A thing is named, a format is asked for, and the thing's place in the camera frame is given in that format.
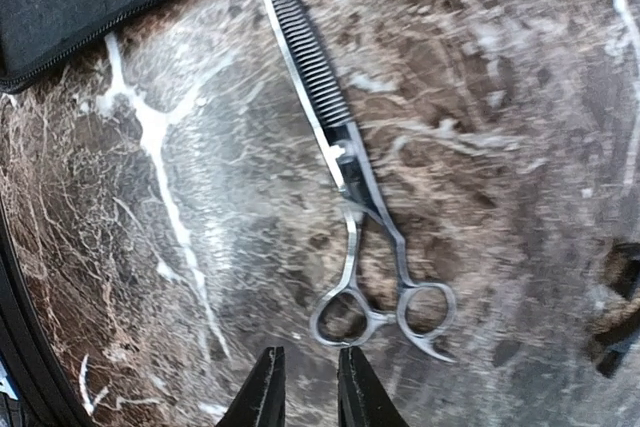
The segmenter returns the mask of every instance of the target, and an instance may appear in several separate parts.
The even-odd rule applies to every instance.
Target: marble surface
[[[305,2],[414,277],[459,301],[454,365],[395,327],[366,344],[402,415],[638,425],[640,354],[609,381],[586,346],[629,308],[607,253],[640,240],[640,0]],[[268,345],[288,425],[337,424],[337,352],[307,319],[342,266],[341,204],[262,0],[173,0],[3,96],[0,125],[19,260],[98,425],[213,425]],[[386,241],[363,249],[393,308]]]

